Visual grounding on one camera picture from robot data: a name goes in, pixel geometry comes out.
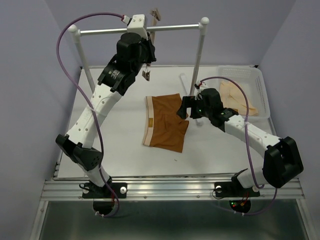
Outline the brown underwear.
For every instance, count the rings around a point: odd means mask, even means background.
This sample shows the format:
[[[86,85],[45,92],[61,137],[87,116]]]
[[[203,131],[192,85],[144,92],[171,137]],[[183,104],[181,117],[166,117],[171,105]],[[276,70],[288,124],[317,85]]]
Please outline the brown underwear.
[[[177,115],[180,94],[146,96],[146,125],[142,144],[147,147],[183,152],[189,121]]]

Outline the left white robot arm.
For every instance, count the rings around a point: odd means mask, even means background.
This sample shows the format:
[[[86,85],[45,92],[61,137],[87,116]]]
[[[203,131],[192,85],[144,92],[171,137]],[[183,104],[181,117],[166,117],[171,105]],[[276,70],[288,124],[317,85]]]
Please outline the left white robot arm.
[[[104,151],[93,147],[96,137],[101,138],[101,125],[114,105],[135,82],[143,65],[155,62],[155,46],[149,32],[145,36],[127,32],[116,43],[116,54],[97,79],[91,98],[75,124],[55,142],[65,155],[76,163],[94,185],[100,197],[111,193],[112,178],[102,167]]]

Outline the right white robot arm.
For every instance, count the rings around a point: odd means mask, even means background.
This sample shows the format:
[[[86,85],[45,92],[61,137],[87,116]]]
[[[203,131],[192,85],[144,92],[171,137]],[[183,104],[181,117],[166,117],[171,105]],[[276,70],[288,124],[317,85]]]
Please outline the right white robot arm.
[[[266,184],[279,189],[303,172],[302,159],[293,138],[280,138],[248,123],[237,111],[223,106],[216,89],[201,89],[195,96],[184,96],[177,115],[186,119],[187,109],[190,109],[192,119],[207,118],[216,128],[244,142],[248,151],[254,149],[263,158],[261,166],[241,170],[232,177],[230,189],[233,194],[242,195],[251,187]]]

